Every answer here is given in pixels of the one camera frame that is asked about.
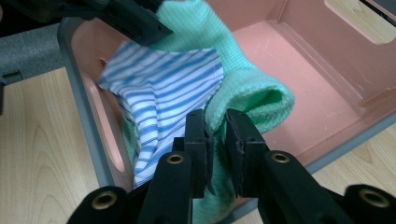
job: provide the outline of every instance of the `pink plastic bin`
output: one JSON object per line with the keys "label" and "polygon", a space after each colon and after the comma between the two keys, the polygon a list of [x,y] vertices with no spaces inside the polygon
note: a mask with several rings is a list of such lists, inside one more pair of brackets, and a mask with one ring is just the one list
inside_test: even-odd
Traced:
{"label": "pink plastic bin", "polygon": [[[396,41],[377,45],[319,0],[209,0],[251,61],[295,93],[264,135],[310,172],[396,120]],[[59,39],[101,186],[131,189],[114,97],[95,82],[127,38],[99,20],[63,21]]]}

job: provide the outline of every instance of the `fabric fold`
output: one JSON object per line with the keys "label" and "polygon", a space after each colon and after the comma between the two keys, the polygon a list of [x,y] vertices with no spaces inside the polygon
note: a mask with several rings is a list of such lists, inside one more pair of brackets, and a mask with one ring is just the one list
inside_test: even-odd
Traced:
{"label": "fabric fold", "polygon": [[140,147],[126,143],[135,149],[128,149],[133,153],[135,187],[153,177],[158,160],[171,151],[174,138],[184,136],[186,115],[203,108],[222,79],[215,49],[171,52],[134,42],[120,47],[98,84],[116,95],[123,115],[131,121],[129,125],[123,121],[123,131],[134,132],[133,126],[137,127]]}
{"label": "fabric fold", "polygon": [[221,129],[228,108],[249,115],[260,133],[275,128],[291,112],[294,96],[289,88],[264,72],[240,69],[224,78],[205,108],[210,132]]}

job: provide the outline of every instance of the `blue and white striped fabric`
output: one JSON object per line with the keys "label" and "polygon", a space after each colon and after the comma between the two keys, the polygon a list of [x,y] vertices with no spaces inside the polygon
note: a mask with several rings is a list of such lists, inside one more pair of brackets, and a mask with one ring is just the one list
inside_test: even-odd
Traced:
{"label": "blue and white striped fabric", "polygon": [[214,49],[167,52],[133,42],[120,47],[98,84],[116,95],[124,115],[137,125],[136,187],[152,178],[174,137],[184,136],[186,115],[204,108],[222,79]]}

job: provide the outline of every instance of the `black clamp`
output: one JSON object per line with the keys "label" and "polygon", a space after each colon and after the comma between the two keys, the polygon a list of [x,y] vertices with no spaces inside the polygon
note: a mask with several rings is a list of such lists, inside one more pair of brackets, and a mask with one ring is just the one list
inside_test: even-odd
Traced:
{"label": "black clamp", "polygon": [[[351,186],[345,196],[320,186],[289,153],[270,150],[248,115],[229,109],[226,148],[236,196],[259,198],[264,223],[396,223],[396,199]],[[186,136],[160,158],[154,177],[129,193],[104,187],[89,194],[69,223],[191,223],[193,198],[211,188],[212,138],[203,111],[186,117]]]}

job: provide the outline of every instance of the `gray foam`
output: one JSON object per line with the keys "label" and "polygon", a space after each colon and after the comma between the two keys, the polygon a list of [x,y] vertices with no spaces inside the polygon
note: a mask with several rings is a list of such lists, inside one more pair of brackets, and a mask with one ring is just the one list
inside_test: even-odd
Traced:
{"label": "gray foam", "polygon": [[0,38],[0,74],[20,70],[24,79],[64,66],[59,24]]}

